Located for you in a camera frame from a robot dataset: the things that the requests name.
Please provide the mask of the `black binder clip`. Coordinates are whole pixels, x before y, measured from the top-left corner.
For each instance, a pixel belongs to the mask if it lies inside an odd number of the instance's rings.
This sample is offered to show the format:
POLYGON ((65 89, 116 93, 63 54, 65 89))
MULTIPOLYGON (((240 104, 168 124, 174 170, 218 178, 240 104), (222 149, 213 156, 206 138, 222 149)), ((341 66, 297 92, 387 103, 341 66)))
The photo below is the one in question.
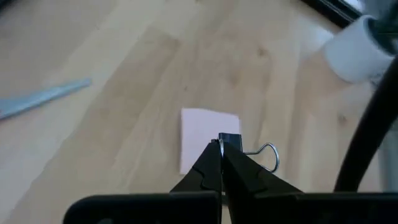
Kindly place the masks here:
POLYGON ((244 152, 243 150, 243 140, 242 140, 242 136, 240 134, 232 134, 232 133, 219 133, 218 134, 218 142, 223 142, 223 143, 228 143, 230 145, 232 145, 235 149, 237 149, 238 151, 242 152, 243 154, 247 155, 247 156, 254 156, 254 155, 258 155, 260 154, 262 151, 264 151, 266 148, 271 148, 274 155, 275 155, 275 165, 272 169, 266 168, 265 166, 262 166, 263 168, 265 168, 265 170, 271 172, 271 173, 275 173, 280 165, 280 158, 279 158, 279 152, 277 150, 277 148, 270 142, 267 142, 265 144, 263 144, 258 150, 256 151, 249 151, 249 152, 244 152))

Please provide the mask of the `pink sticky note pad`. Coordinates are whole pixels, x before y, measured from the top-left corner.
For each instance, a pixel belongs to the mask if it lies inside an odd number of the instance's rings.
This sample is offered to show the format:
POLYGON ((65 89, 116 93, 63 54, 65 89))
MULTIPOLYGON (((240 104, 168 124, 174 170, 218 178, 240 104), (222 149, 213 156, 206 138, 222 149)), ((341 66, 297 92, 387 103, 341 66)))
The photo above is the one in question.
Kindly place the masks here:
POLYGON ((240 119, 236 114, 183 108, 180 122, 180 173, 185 175, 192 168, 204 148, 219 133, 240 133, 240 119))

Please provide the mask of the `teal plant in white pot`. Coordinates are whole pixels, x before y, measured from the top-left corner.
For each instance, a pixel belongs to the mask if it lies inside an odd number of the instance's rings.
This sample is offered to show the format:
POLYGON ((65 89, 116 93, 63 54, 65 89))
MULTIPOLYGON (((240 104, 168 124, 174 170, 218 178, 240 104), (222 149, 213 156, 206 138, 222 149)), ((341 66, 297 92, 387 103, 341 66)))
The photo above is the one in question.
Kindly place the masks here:
POLYGON ((398 0, 339 0, 357 19, 326 43, 325 59, 344 81, 378 85, 398 56, 398 0))

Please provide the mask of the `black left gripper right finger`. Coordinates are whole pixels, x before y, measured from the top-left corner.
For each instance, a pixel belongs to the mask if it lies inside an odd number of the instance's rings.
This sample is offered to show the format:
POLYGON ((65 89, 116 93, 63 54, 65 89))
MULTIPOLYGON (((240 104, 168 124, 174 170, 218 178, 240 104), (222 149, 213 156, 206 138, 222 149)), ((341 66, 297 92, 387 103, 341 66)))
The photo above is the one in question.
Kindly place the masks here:
POLYGON ((290 194, 299 189, 269 172, 228 142, 223 143, 223 180, 227 190, 248 194, 290 194))

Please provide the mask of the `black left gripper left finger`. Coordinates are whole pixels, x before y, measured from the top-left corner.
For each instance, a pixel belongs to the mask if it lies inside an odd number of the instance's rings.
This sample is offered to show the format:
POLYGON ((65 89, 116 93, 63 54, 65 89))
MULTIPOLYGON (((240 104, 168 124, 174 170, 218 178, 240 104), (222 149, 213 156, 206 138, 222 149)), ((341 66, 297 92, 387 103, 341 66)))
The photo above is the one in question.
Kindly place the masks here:
POLYGON ((171 192, 212 190, 220 193, 222 189, 221 164, 220 144, 217 140, 212 140, 171 192))

